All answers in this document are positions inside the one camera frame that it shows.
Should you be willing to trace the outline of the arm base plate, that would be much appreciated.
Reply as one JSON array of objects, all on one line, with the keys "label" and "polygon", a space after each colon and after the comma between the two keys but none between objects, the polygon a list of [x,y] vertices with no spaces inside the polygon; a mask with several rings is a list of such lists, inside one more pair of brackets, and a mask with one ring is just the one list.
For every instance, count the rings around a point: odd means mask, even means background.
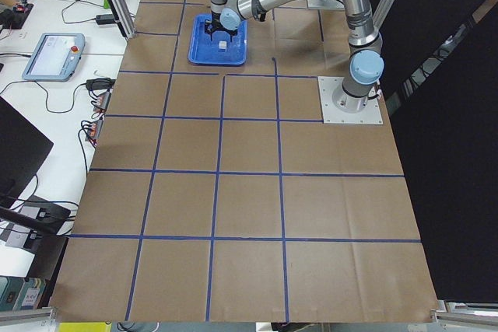
[{"label": "arm base plate", "polygon": [[379,97],[375,87],[367,96],[349,96],[342,87],[343,77],[318,76],[322,120],[324,124],[382,125]]},{"label": "arm base plate", "polygon": [[309,9],[343,10],[342,0],[307,0]]}]

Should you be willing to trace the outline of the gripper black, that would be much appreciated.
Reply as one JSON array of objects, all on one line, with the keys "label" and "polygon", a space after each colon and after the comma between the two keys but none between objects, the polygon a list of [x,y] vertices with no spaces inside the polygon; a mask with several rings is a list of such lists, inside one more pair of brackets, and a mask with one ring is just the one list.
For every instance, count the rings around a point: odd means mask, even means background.
[{"label": "gripper black", "polygon": [[237,36],[237,30],[228,30],[221,23],[213,19],[204,21],[204,32],[209,35],[210,40],[213,40],[213,34],[219,31],[228,33],[230,41],[233,41],[233,38]]}]

